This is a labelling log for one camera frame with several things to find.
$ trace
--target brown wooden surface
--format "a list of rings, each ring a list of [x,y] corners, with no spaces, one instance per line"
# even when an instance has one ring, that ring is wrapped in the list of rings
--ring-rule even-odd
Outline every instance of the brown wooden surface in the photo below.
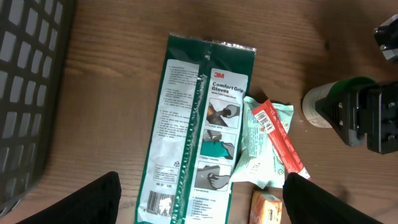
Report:
[[[33,215],[110,170],[123,188],[118,223],[133,222],[169,32],[256,47],[250,92],[295,106],[289,136],[312,181],[396,223],[398,153],[345,146],[305,120],[300,100],[342,78],[396,79],[398,64],[384,60],[372,34],[397,9],[395,0],[78,1],[49,164],[0,223]],[[252,190],[234,186],[229,223],[248,222]]]

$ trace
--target orange snack packet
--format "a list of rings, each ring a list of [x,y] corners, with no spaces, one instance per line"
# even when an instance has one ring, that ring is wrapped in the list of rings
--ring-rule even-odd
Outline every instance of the orange snack packet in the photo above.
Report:
[[[267,192],[255,190],[249,224],[280,224],[281,217],[282,202]]]

